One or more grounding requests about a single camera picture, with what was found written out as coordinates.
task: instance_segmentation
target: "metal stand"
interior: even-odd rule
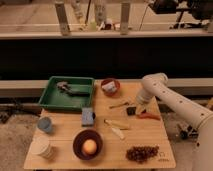
[[[60,24],[60,31],[63,36],[70,34],[70,28],[67,20],[67,15],[64,7],[64,1],[63,0],[56,0],[55,1],[55,8],[56,13],[58,16],[58,21]]]
[[[179,28],[179,25],[180,25],[181,19],[183,17],[183,14],[184,14],[184,11],[181,11],[179,16],[177,17],[176,24],[173,26],[174,29],[178,29]]]
[[[128,25],[129,25],[129,12],[130,12],[130,2],[123,2],[121,5],[121,34],[128,34]]]

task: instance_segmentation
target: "small bowl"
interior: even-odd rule
[[[102,87],[103,85],[106,85],[112,81],[115,83],[116,91],[110,92],[110,91],[106,91],[105,89],[103,89],[103,87]],[[103,90],[105,95],[114,96],[120,89],[120,82],[118,80],[116,80],[115,78],[106,78],[101,82],[101,89]]]
[[[97,150],[92,155],[85,155],[82,152],[82,146],[83,146],[84,142],[88,139],[94,140],[97,144]],[[79,159],[91,160],[91,159],[95,158],[101,152],[102,146],[103,146],[103,141],[102,141],[100,134],[94,130],[87,129],[87,130],[81,131],[75,137],[74,142],[73,142],[73,151]]]

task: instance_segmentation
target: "bottle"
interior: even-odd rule
[[[106,0],[94,0],[95,21],[98,26],[106,23]]]

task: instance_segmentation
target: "brown egg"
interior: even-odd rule
[[[97,144],[93,139],[86,140],[82,145],[82,152],[86,155],[92,155],[97,151]]]

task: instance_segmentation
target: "green tray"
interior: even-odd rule
[[[57,83],[66,81],[76,91],[89,92],[89,96],[69,96],[60,92]],[[90,107],[93,97],[94,79],[87,77],[61,77],[52,76],[43,91],[39,105],[48,110],[81,111],[83,107]]]

